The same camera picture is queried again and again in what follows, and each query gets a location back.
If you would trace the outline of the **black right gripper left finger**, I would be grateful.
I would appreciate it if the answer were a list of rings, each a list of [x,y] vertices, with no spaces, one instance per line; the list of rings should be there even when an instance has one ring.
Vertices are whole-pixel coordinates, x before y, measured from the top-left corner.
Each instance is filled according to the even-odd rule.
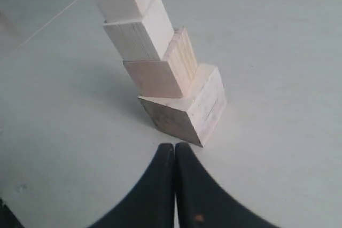
[[[158,146],[145,173],[130,192],[91,227],[173,227],[174,146]]]

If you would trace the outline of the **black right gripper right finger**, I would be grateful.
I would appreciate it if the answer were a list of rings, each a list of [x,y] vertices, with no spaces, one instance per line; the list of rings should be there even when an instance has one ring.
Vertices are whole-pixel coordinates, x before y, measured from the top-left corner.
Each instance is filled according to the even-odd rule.
[[[244,207],[206,171],[188,143],[175,145],[175,193],[180,227],[272,227]]]

